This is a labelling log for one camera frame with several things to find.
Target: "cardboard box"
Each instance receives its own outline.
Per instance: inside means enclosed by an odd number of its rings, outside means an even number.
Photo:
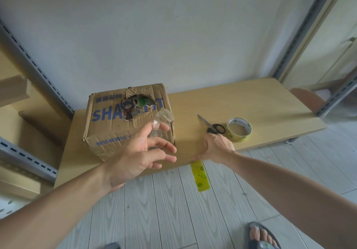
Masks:
[[[88,100],[83,141],[105,160],[153,121],[161,108],[171,111],[163,84],[93,93]],[[173,121],[163,138],[174,144]]]

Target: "toe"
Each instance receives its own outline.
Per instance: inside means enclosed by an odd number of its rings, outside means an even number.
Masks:
[[[274,247],[279,248],[278,245],[276,244],[276,241],[275,241],[275,240],[273,240],[273,243],[272,243],[272,244],[273,244]]]
[[[268,232],[265,229],[260,230],[260,240],[267,242]]]
[[[271,238],[270,235],[267,235],[267,243],[273,245],[273,239]]]
[[[249,236],[251,240],[260,240],[259,228],[256,225],[250,228]]]

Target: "person's right arm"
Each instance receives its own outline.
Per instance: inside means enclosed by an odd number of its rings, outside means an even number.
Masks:
[[[194,160],[221,163],[249,183],[278,212],[325,249],[357,244],[357,205],[286,168],[234,151],[222,135],[205,136],[207,151]]]

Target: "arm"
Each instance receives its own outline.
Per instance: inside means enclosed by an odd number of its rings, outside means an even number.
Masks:
[[[194,159],[211,159],[232,169],[324,248],[355,247],[357,205],[286,168],[235,152],[220,134],[207,134],[205,144],[207,151]]]
[[[158,137],[147,138],[153,123],[146,124],[130,140],[122,156],[81,174],[51,193],[33,201],[0,221],[1,248],[56,248],[89,209],[107,193],[114,192],[146,168],[161,168],[157,160],[176,161],[176,148]],[[161,130],[168,130],[165,125]]]

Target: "scissors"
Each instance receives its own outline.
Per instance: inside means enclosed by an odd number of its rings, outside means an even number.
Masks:
[[[207,120],[205,120],[203,117],[198,115],[199,118],[208,126],[207,132],[212,133],[212,134],[224,134],[226,132],[225,127],[223,127],[221,124],[213,124],[211,125]]]

